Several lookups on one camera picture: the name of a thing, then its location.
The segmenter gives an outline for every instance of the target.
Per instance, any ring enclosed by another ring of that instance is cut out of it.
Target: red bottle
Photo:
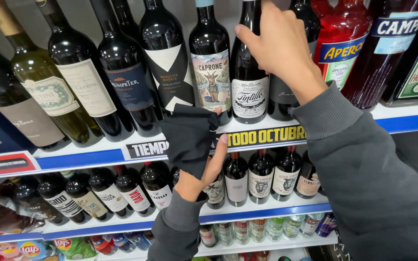
[[[103,254],[110,254],[112,252],[112,247],[114,246],[114,242],[112,240],[112,236],[105,234],[105,235],[91,235],[91,241],[93,241],[94,248]]]
[[[330,5],[328,0],[311,0],[311,6],[320,19],[331,14],[333,10],[333,6]]]
[[[372,1],[371,32],[341,90],[354,106],[371,110],[418,31],[418,0]]]
[[[325,81],[335,80],[342,89],[372,24],[364,0],[339,0],[329,15],[321,18],[314,62]]]

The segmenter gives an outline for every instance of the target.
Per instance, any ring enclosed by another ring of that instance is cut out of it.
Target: gray sweatshirt sleeve
[[[148,261],[186,261],[198,253],[199,211],[206,201],[190,202],[174,190],[172,201],[152,226]]]
[[[391,136],[335,83],[293,111],[355,260],[418,260],[418,174]]]

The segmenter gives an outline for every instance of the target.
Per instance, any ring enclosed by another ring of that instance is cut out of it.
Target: snack bag
[[[29,261],[17,247],[16,242],[0,243],[0,255],[7,261]]]
[[[53,240],[54,245],[70,260],[90,258],[97,255],[84,237],[60,238]]]
[[[17,247],[24,256],[32,261],[63,261],[66,259],[63,253],[49,241],[26,240],[17,242]]]

